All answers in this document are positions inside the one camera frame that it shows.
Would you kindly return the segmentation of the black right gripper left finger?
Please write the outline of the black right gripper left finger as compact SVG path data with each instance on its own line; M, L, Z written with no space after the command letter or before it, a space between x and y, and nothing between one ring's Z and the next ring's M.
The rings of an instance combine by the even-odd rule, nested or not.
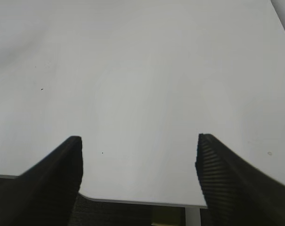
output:
M0 175L0 226L66 226L83 176L82 139L71 136L20 176Z

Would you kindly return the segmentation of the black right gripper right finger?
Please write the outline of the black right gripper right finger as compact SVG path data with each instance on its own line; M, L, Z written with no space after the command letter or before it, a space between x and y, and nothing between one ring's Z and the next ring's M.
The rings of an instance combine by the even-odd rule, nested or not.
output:
M211 134L199 134L195 169L215 226L285 226L285 185Z

